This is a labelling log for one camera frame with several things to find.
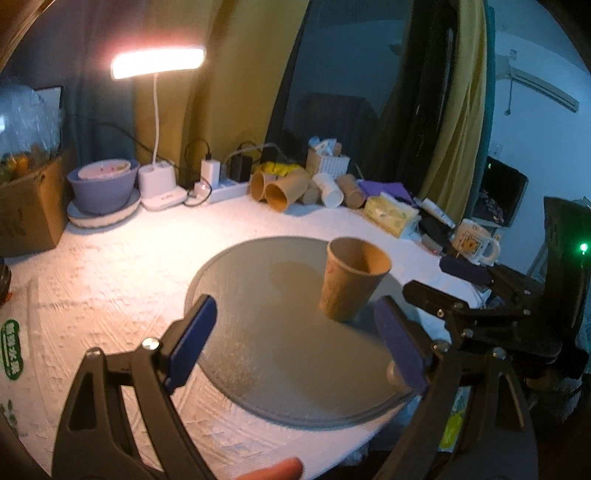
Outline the rightmost brown paper cup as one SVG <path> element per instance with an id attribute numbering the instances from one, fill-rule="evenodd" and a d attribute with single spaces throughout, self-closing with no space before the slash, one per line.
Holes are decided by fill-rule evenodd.
<path id="1" fill-rule="evenodd" d="M 356 177 L 353 174 L 346 174 L 335 179 L 335 183 L 342 190 L 345 196 L 345 204 L 349 209 L 361 209 L 367 200 L 367 195 L 363 192 Z"/>

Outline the white air conditioner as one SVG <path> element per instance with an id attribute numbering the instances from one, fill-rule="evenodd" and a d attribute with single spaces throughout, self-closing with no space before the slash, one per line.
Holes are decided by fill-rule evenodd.
<path id="1" fill-rule="evenodd" d="M 538 76 L 516 68 L 514 63 L 517 61 L 517 58 L 518 52 L 515 49 L 511 49 L 509 52 L 509 78 L 512 81 L 537 91 L 538 93 L 550 98 L 573 113 L 577 113 L 579 111 L 579 101 L 569 95 L 566 91 L 556 87 L 554 84 L 549 83 Z"/>

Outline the yellow tissue pack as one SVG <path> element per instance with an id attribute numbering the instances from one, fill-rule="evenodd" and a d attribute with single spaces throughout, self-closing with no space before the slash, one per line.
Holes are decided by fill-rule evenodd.
<path id="1" fill-rule="evenodd" d="M 363 214 L 397 238 L 410 235 L 421 219 L 418 209 L 383 195 L 369 197 Z"/>

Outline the small beige round disc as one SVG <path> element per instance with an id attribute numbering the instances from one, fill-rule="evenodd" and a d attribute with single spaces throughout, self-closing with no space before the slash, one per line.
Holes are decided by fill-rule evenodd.
<path id="1" fill-rule="evenodd" d="M 396 388 L 400 392 L 409 392 L 410 387 L 407 385 L 406 381 L 404 380 L 402 373 L 398 369 L 398 365 L 391 361 L 387 367 L 386 372 L 387 380 L 390 385 Z"/>

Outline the yellow curtain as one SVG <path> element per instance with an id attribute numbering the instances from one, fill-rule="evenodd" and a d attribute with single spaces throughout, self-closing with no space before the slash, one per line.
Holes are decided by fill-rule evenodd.
<path id="1" fill-rule="evenodd" d="M 274 142 L 304 161 L 334 138 L 352 168 L 461 218 L 494 97 L 484 1 L 154 1 L 152 26 L 207 28 L 197 73 L 162 82 L 162 143 L 183 181 L 218 155 Z"/>

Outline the white power strip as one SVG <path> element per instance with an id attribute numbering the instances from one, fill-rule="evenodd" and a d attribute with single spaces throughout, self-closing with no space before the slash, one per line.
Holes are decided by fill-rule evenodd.
<path id="1" fill-rule="evenodd" d="M 194 205 L 211 205 L 228 201 L 249 193 L 249 183 L 237 183 L 231 179 L 225 179 L 211 187 L 204 179 L 194 184 L 187 199 Z"/>

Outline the cardboard box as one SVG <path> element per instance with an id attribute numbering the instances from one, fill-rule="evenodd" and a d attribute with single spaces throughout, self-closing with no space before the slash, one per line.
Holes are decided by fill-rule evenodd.
<path id="1" fill-rule="evenodd" d="M 55 248 L 73 199 L 67 175 L 77 167 L 70 148 L 39 169 L 1 187 L 0 254 L 18 257 Z"/>

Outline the white desk lamp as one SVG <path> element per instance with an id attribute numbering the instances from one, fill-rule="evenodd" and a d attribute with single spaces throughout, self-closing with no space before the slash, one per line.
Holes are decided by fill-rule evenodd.
<path id="1" fill-rule="evenodd" d="M 147 211 L 157 212 L 182 204 L 187 193 L 177 185 L 174 167 L 158 161 L 160 113 L 158 76 L 160 73 L 197 70 L 204 63 L 206 50 L 198 45 L 172 45 L 129 50 L 114 56 L 110 75 L 114 80 L 152 76 L 154 146 L 151 162 L 137 172 L 140 201 Z"/>

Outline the printed brown paper cup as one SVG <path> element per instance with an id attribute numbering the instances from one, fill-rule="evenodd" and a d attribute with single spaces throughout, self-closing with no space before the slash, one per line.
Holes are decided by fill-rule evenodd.
<path id="1" fill-rule="evenodd" d="M 392 269 L 388 253 L 366 240 L 339 237 L 329 241 L 318 308 L 329 319 L 356 316 Z"/>

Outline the yellow plastic bag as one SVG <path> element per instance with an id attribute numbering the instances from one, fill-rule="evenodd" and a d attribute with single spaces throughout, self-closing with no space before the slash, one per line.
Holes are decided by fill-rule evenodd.
<path id="1" fill-rule="evenodd" d="M 286 177 L 295 170 L 301 169 L 297 163 L 263 162 L 259 164 L 259 170 L 276 177 Z"/>

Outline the round grey placemat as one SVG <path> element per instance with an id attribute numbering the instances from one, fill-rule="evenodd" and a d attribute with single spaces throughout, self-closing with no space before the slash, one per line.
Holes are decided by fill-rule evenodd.
<path id="1" fill-rule="evenodd" d="M 408 318 L 418 311 L 387 276 L 346 322 L 318 308 L 327 245 L 305 237 L 269 237 L 214 256 L 189 284 L 184 306 L 211 296 L 217 319 L 198 364 L 222 394 L 253 414 L 287 426 L 332 429 L 373 420 L 410 401 L 389 381 L 393 357 L 374 321 L 374 305 L 392 297 Z"/>

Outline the purple cloth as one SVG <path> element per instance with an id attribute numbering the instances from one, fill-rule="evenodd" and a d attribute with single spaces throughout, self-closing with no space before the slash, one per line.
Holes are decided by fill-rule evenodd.
<path id="1" fill-rule="evenodd" d="M 409 191 L 400 182 L 394 183 L 383 183 L 370 180 L 359 180 L 358 185 L 365 192 L 367 197 L 380 196 L 386 193 L 398 201 L 407 203 L 409 205 L 414 204 L 414 200 L 410 195 Z"/>

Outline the clear plastic bag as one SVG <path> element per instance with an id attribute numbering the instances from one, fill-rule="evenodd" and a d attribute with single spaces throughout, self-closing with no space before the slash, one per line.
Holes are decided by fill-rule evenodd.
<path id="1" fill-rule="evenodd" d="M 1 86 L 1 184 L 51 160 L 61 143 L 61 86 Z"/>

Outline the white usb charger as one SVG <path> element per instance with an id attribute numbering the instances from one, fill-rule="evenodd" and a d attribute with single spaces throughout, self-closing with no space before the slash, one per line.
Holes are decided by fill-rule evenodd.
<path id="1" fill-rule="evenodd" d="M 221 176 L 221 163 L 218 160 L 204 159 L 200 166 L 200 179 L 205 184 L 216 189 L 219 184 L 219 177 Z"/>

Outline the purple bowl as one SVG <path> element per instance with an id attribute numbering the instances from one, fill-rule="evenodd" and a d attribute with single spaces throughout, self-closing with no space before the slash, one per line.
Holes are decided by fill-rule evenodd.
<path id="1" fill-rule="evenodd" d="M 126 173 L 111 179 L 84 181 L 78 178 L 77 168 L 67 175 L 74 193 L 74 204 L 87 214 L 106 215 L 120 210 L 131 197 L 139 163 L 131 160 Z"/>

